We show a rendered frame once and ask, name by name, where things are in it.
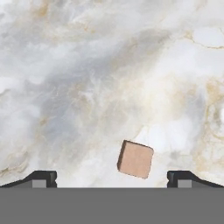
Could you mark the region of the brown sugar cube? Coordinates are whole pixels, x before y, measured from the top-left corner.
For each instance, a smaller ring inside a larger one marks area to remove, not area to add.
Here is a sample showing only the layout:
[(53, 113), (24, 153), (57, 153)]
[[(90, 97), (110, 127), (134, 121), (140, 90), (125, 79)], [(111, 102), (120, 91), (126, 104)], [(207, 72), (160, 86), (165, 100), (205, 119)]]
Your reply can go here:
[(117, 170), (130, 176), (147, 179), (154, 150), (140, 143), (124, 140), (117, 161)]

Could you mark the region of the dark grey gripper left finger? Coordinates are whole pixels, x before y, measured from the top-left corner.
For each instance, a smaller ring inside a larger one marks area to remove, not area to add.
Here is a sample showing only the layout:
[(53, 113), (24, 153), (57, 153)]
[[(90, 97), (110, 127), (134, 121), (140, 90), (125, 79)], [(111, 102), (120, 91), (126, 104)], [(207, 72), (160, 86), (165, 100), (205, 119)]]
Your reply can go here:
[(33, 171), (27, 177), (2, 185), (2, 188), (56, 188), (56, 171)]

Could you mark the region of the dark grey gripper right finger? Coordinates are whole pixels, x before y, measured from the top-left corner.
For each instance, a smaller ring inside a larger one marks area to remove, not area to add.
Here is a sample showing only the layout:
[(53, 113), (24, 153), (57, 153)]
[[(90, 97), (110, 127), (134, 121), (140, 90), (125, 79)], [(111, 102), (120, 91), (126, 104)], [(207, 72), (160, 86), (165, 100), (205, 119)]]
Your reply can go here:
[(168, 188), (223, 188), (223, 185), (218, 185), (213, 182), (201, 179), (191, 171), (168, 171), (167, 179)]

